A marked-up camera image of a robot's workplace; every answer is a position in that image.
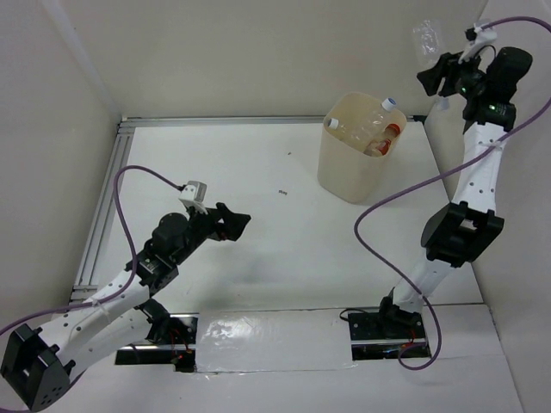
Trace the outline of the clear bottle blue-white cap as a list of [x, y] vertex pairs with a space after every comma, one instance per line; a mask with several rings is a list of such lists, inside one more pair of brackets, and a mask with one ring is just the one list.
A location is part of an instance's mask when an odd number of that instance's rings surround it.
[[423, 20], [414, 27], [412, 41], [420, 71], [434, 67], [440, 56], [448, 51], [443, 38], [441, 22], [437, 19]]
[[352, 142], [358, 145], [366, 145], [371, 142], [386, 126], [388, 116], [395, 107], [396, 101], [388, 97], [372, 109], [358, 123], [351, 136]]

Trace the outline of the red cap labelled bottle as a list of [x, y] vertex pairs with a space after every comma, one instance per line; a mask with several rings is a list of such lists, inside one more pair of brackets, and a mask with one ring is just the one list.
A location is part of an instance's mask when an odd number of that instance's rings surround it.
[[371, 157], [385, 156], [392, 146], [393, 141], [398, 138], [400, 134], [401, 129], [399, 125], [389, 124], [379, 138], [374, 139], [368, 144], [364, 153]]

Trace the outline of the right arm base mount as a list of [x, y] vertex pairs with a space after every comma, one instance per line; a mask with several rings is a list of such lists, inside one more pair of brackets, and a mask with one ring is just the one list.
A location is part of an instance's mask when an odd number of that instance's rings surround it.
[[347, 308], [339, 318], [348, 324], [353, 361], [426, 358], [430, 345], [418, 312], [381, 304], [378, 310]]

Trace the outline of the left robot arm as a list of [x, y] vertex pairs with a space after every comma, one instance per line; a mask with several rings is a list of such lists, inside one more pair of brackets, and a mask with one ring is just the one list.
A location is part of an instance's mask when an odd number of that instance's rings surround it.
[[60, 400], [100, 359], [130, 342], [162, 342], [170, 314], [153, 297], [206, 240], [237, 241], [251, 216], [219, 202], [203, 212], [164, 215], [136, 259], [72, 311], [32, 328], [21, 323], [8, 339], [1, 375], [29, 412]]

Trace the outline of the clear bottle white cap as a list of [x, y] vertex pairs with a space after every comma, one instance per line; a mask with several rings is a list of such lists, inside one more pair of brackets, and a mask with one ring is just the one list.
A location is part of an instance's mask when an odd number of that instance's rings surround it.
[[325, 126], [337, 134], [337, 138], [347, 145], [359, 145], [362, 143], [362, 136], [356, 126], [331, 117], [325, 120]]

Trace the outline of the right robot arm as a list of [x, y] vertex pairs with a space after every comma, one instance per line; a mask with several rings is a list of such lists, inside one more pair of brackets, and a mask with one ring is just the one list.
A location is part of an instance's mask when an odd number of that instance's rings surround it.
[[496, 214], [495, 189], [505, 146], [502, 137], [512, 130], [516, 108], [511, 98], [517, 83], [532, 65], [522, 49], [502, 48], [482, 71], [478, 55], [443, 54], [436, 64], [417, 74], [427, 95], [459, 94], [462, 112], [465, 169], [459, 174], [452, 201], [426, 223], [421, 237], [424, 254], [406, 280], [382, 299], [375, 326], [385, 337], [397, 336], [405, 326], [420, 321], [424, 298], [466, 262], [475, 261], [503, 230]]

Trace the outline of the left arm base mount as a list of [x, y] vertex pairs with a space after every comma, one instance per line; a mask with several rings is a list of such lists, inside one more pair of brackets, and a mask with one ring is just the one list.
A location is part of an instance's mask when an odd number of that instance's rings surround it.
[[179, 373], [196, 370], [195, 345], [198, 317], [170, 314], [154, 299], [139, 307], [151, 322], [144, 339], [119, 349], [117, 366], [172, 365]]

